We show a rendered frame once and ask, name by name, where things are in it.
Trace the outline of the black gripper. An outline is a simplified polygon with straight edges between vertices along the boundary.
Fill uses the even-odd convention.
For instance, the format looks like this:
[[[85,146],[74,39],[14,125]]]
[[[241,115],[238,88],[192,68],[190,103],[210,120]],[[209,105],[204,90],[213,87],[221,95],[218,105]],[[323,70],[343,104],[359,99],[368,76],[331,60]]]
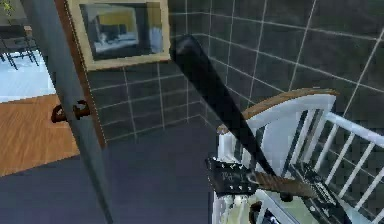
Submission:
[[[249,209],[249,222],[250,224],[261,224],[263,217],[260,215],[262,202],[257,201],[250,205]]]

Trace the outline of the dark metal chair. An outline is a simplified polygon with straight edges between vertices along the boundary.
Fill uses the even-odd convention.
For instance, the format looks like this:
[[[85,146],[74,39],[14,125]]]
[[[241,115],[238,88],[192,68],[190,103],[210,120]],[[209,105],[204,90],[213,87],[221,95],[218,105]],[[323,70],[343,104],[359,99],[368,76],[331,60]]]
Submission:
[[[40,51],[32,35],[32,28],[25,25],[0,26],[0,59],[7,60],[17,70],[15,58],[28,57],[32,63],[39,65],[35,51]]]

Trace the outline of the white slatted rack wooden top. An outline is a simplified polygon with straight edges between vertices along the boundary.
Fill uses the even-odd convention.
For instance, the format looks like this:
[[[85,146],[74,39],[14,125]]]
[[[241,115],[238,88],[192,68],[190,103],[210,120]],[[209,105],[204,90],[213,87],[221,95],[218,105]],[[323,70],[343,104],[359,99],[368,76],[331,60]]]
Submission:
[[[308,163],[352,220],[384,224],[384,136],[332,113],[337,93],[302,88],[240,111],[277,176],[293,179],[289,166]],[[222,123],[218,161],[251,164],[251,155]],[[262,202],[261,224],[320,224],[300,197],[258,190],[251,196],[219,197],[214,191],[212,224],[250,224],[250,205]]]

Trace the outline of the black baseball bat brown grip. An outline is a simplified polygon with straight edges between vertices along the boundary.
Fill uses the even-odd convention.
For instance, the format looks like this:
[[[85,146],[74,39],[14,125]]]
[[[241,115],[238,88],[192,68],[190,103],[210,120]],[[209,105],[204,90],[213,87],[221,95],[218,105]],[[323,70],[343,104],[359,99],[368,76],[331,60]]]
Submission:
[[[251,164],[246,168],[277,176],[199,42],[191,35],[184,35],[172,44],[170,56],[229,132],[250,153]]]

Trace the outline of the grey room door brown edge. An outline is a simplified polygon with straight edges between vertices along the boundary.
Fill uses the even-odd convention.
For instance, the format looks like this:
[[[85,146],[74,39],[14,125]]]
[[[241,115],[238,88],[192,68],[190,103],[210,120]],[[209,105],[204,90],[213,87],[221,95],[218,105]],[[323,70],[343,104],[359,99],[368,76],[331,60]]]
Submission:
[[[76,140],[105,224],[113,224],[102,148],[105,140],[90,94],[65,0],[20,0]],[[73,106],[85,100],[90,115],[76,119]]]

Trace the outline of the green house plant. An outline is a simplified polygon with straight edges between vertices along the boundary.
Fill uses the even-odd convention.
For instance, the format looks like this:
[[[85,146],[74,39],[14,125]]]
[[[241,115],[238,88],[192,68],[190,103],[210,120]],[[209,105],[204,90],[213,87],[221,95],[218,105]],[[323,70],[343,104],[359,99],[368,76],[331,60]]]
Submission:
[[[4,10],[7,16],[11,16],[14,12],[14,8],[10,0],[0,0],[0,7]]]

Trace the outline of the cream framed wall picture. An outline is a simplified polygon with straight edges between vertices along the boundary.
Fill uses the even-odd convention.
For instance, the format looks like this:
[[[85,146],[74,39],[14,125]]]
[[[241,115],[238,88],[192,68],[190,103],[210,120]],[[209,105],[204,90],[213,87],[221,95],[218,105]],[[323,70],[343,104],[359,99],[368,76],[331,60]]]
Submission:
[[[66,0],[85,69],[168,60],[168,0]]]

